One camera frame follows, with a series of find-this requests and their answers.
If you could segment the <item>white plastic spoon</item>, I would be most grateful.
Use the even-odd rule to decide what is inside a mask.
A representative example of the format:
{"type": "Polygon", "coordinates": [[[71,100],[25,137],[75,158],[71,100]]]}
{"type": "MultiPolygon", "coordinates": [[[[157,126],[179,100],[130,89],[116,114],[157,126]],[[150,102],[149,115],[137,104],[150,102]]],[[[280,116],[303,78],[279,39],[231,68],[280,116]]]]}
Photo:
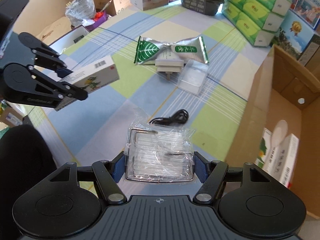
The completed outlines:
{"type": "Polygon", "coordinates": [[[272,152],[285,139],[287,135],[287,130],[288,130],[288,124],[285,120],[280,120],[275,125],[271,135],[271,148],[267,154],[267,160],[263,167],[264,170],[267,170],[269,168],[272,152]]]}

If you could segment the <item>white power adapter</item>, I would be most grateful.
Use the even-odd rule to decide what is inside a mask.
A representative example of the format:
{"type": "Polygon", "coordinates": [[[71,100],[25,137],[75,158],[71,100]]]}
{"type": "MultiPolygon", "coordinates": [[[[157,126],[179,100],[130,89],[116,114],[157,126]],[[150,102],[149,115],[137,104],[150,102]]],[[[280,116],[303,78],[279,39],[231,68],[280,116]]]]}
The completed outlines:
{"type": "Polygon", "coordinates": [[[170,80],[171,74],[181,72],[184,61],[178,59],[157,59],[155,66],[157,67],[157,72],[164,72],[167,80],[170,80]]]}

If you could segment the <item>plaid tablecloth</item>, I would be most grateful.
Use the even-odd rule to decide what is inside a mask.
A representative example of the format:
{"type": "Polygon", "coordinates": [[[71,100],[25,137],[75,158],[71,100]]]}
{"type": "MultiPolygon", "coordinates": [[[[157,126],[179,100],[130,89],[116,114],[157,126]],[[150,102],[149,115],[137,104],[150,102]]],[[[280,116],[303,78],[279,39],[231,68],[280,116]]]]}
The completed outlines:
{"type": "Polygon", "coordinates": [[[194,149],[207,159],[224,160],[238,130],[253,77],[269,48],[252,46],[222,14],[206,16],[177,3],[148,11],[127,8],[68,48],[61,56],[72,70],[111,55],[120,79],[55,111],[25,106],[59,165],[89,166],[111,160],[125,146],[138,109],[148,118],[189,113],[194,149]],[[202,36],[209,57],[208,76],[199,95],[178,88],[151,65],[136,65],[139,37],[176,42],[202,36]]]}

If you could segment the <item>wire rack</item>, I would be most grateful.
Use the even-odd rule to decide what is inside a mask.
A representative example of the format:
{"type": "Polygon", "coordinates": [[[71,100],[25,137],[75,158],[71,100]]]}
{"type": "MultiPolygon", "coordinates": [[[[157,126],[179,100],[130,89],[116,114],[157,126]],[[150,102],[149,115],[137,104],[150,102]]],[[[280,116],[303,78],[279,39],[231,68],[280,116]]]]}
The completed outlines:
{"type": "Polygon", "coordinates": [[[125,178],[144,183],[192,181],[195,129],[184,127],[188,119],[189,113],[180,109],[148,121],[145,111],[135,109],[124,148],[125,178]]]}

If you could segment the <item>green tissue pack middle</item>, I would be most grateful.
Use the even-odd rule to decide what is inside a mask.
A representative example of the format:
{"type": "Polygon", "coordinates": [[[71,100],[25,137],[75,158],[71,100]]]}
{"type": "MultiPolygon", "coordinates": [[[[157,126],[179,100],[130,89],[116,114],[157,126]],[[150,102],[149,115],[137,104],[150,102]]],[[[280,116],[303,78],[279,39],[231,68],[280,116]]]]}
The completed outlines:
{"type": "Polygon", "coordinates": [[[284,16],[271,12],[257,0],[245,0],[242,11],[261,29],[270,32],[277,32],[284,20],[284,16]]]}

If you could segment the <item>white green medicine box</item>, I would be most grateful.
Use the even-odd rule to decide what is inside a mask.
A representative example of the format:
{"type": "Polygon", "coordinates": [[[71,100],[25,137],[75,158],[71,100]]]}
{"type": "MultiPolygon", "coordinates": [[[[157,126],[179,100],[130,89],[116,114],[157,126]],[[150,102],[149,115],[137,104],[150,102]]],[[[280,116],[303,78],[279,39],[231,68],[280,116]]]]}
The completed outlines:
{"type": "Polygon", "coordinates": [[[289,187],[293,168],[298,152],[299,139],[294,134],[289,134],[278,147],[276,162],[271,176],[289,187]]]}

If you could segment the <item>crumpled clear plastic bag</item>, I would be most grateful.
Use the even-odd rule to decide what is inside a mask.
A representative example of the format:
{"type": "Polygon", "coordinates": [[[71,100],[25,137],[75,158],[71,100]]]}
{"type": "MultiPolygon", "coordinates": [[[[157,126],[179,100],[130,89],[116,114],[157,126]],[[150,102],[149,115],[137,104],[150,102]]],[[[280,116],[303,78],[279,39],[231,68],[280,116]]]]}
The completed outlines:
{"type": "Polygon", "coordinates": [[[73,0],[66,6],[65,10],[65,16],[73,27],[92,25],[95,14],[94,0],[73,0]]]}

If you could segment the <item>green cow milk carton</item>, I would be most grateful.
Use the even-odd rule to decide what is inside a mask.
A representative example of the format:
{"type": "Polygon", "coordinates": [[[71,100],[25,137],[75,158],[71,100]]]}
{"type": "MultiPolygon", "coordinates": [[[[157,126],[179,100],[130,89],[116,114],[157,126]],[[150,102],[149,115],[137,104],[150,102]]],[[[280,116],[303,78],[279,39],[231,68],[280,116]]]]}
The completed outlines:
{"type": "Polygon", "coordinates": [[[313,37],[317,38],[319,35],[303,19],[289,10],[271,43],[298,60],[313,37]]]}

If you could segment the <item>clear plastic box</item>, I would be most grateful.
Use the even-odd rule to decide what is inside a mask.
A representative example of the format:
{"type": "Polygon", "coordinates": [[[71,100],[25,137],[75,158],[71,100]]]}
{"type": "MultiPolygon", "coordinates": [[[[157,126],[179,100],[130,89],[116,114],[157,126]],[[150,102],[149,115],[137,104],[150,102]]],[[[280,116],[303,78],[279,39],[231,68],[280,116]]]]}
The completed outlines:
{"type": "Polygon", "coordinates": [[[208,75],[208,69],[209,66],[207,64],[189,60],[178,78],[178,88],[188,93],[199,95],[208,75]]]}

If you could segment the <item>green tissue pack bottom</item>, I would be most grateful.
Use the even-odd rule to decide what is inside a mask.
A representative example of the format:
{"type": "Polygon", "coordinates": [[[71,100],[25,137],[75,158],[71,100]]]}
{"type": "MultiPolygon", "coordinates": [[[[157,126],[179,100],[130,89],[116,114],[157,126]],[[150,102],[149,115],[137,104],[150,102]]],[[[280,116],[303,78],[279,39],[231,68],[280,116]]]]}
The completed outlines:
{"type": "Polygon", "coordinates": [[[268,47],[274,37],[274,33],[261,29],[244,12],[239,13],[235,26],[254,47],[268,47]]]}

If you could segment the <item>green white throat spray box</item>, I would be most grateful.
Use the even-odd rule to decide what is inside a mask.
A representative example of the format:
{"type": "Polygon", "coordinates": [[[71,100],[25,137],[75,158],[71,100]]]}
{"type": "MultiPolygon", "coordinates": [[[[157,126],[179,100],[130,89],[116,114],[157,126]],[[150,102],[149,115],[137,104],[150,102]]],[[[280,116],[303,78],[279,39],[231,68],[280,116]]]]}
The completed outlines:
{"type": "Polygon", "coordinates": [[[272,132],[265,128],[260,141],[258,156],[255,161],[255,164],[260,168],[263,168],[267,160],[267,154],[271,148],[271,135],[272,132]]]}

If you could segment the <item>long white dinosaur medicine box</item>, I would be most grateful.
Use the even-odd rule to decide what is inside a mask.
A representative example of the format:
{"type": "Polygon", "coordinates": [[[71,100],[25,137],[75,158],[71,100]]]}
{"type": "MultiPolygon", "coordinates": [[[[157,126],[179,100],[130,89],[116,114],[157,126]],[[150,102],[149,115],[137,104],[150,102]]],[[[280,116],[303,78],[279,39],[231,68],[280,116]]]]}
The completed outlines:
{"type": "Polygon", "coordinates": [[[60,80],[74,85],[88,94],[119,80],[119,74],[111,55],[98,59],[60,80]]]}

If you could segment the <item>silver green leaf tea bag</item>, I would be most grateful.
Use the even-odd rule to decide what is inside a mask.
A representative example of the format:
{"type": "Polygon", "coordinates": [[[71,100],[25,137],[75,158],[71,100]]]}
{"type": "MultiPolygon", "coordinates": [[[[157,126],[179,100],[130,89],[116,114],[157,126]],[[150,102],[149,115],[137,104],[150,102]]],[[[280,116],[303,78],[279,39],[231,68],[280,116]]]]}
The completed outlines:
{"type": "Polygon", "coordinates": [[[177,42],[161,42],[148,37],[139,37],[134,64],[155,64],[156,60],[195,60],[209,63],[206,45],[202,36],[177,42]]]}

